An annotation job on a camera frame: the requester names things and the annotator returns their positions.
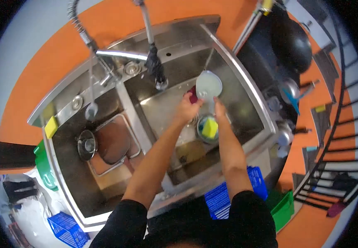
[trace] green plastic bin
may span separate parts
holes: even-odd
[[[295,213],[292,191],[288,191],[286,194],[278,191],[270,191],[266,204],[269,209],[275,206],[270,213],[276,224],[276,232],[283,228]]]
[[[52,174],[51,167],[49,166],[44,140],[38,144],[33,152],[36,155],[36,167],[38,173],[40,173],[42,182],[48,189],[58,191],[55,176]]]

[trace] black cloth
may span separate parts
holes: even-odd
[[[24,181],[24,182],[5,181],[5,182],[3,182],[3,186],[5,189],[5,192],[7,193],[9,202],[12,204],[15,204],[20,199],[37,195],[37,190],[34,188],[27,190],[27,191],[17,191],[17,190],[25,189],[28,187],[34,187],[35,185],[36,184],[34,181]]]
[[[122,200],[90,247],[166,247],[180,242],[202,247],[278,247],[273,217],[265,202],[252,191],[233,197],[229,219],[157,221],[161,227],[153,227],[143,239],[147,223],[147,209],[142,204]]]

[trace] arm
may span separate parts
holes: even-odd
[[[214,97],[216,122],[219,129],[219,153],[226,178],[230,201],[241,191],[253,191],[246,171],[246,156],[226,117],[226,108]]]
[[[158,141],[146,154],[140,165],[135,170],[123,200],[129,199],[140,202],[149,209],[162,179],[169,166],[169,160],[175,148],[176,141],[183,127],[198,112],[203,104],[199,99],[195,104],[190,103],[191,93],[186,93],[176,109],[172,124],[162,134]]]

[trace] faucet handle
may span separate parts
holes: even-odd
[[[147,67],[147,72],[155,78],[156,89],[165,90],[168,86],[168,80],[165,77],[161,59],[157,56],[157,51],[154,42],[150,44],[149,54],[145,65]]]

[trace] faucet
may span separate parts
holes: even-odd
[[[103,87],[107,86],[107,82],[113,78],[114,81],[121,79],[122,75],[117,71],[117,64],[113,61],[113,57],[126,57],[132,60],[145,61],[147,72],[154,78],[156,89],[165,90],[168,87],[168,79],[164,74],[164,67],[162,66],[161,59],[157,56],[157,47],[154,43],[154,36],[151,30],[150,18],[144,4],[144,0],[132,0],[136,6],[139,6],[142,10],[143,20],[146,27],[147,40],[149,42],[148,54],[141,54],[136,52],[127,51],[114,51],[114,50],[102,50],[99,49],[95,40],[87,33],[85,28],[81,25],[81,22],[77,16],[77,4],[79,0],[72,0],[68,4],[67,13],[72,23],[80,33],[80,37],[84,43],[95,53],[98,63],[102,65],[105,71],[105,77],[99,81],[99,84]]]

